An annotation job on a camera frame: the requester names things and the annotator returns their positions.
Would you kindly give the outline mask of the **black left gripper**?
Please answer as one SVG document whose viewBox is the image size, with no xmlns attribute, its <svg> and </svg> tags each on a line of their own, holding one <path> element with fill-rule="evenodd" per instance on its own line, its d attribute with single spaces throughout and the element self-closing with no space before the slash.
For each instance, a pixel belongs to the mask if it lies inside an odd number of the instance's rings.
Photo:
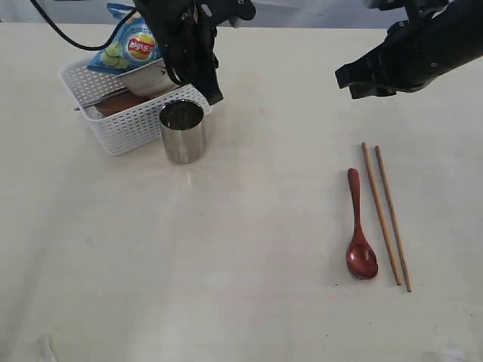
<svg viewBox="0 0 483 362">
<path fill-rule="evenodd" d="M 144 7 L 143 18 L 162 49 L 170 79 L 192 84 L 214 105 L 223 100 L 214 56 L 214 30 L 199 7 Z"/>
</svg>

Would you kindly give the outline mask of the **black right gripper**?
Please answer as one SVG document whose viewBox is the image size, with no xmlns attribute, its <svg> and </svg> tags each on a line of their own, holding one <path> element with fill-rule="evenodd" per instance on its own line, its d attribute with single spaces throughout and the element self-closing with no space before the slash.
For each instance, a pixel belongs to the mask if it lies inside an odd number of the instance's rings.
<svg viewBox="0 0 483 362">
<path fill-rule="evenodd" d="M 335 71 L 354 100 L 421 90 L 482 56 L 482 20 L 434 18 L 407 38 L 384 43 Z"/>
</svg>

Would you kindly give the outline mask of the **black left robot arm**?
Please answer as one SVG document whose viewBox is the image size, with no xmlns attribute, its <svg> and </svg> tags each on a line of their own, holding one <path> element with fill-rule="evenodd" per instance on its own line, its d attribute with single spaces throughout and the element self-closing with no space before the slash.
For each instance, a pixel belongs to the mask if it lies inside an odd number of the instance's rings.
<svg viewBox="0 0 483 362">
<path fill-rule="evenodd" d="M 173 83 L 190 84 L 214 105 L 223 100 L 214 54 L 217 26 L 226 21 L 237 27 L 255 17 L 251 1 L 135 1 Z"/>
</svg>

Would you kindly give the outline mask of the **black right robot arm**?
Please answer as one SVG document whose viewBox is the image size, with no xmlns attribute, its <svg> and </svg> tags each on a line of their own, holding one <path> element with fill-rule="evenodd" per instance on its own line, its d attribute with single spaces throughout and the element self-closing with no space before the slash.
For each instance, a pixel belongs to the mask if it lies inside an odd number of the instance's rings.
<svg viewBox="0 0 483 362">
<path fill-rule="evenodd" d="M 414 93 L 437 77 L 482 56 L 482 3 L 458 1 L 366 1 L 380 11 L 403 8 L 384 41 L 340 67 L 339 88 L 354 100 Z"/>
</svg>

